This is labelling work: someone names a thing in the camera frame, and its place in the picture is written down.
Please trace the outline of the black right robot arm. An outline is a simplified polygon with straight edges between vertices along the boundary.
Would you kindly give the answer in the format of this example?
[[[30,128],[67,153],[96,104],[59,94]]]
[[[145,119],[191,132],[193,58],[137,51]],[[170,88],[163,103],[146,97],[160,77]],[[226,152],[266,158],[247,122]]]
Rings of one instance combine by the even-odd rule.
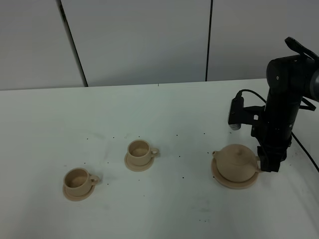
[[[277,58],[267,66],[269,92],[257,138],[261,170],[279,171],[292,141],[292,129],[303,98],[319,100],[319,62],[300,55]]]

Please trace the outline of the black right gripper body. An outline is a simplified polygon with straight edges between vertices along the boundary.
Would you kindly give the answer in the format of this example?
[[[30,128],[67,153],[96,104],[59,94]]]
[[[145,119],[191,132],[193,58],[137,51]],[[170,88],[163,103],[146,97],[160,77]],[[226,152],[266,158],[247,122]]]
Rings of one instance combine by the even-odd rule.
[[[251,119],[251,136],[259,143],[257,153],[261,162],[282,162],[292,141],[292,122],[269,125],[262,119]]]

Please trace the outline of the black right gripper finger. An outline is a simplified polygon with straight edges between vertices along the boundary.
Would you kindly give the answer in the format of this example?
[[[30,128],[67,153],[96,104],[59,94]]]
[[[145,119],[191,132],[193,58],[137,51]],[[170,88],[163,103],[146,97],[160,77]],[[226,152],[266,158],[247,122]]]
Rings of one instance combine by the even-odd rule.
[[[260,169],[264,172],[279,172],[281,159],[275,155],[262,155],[260,157]]]

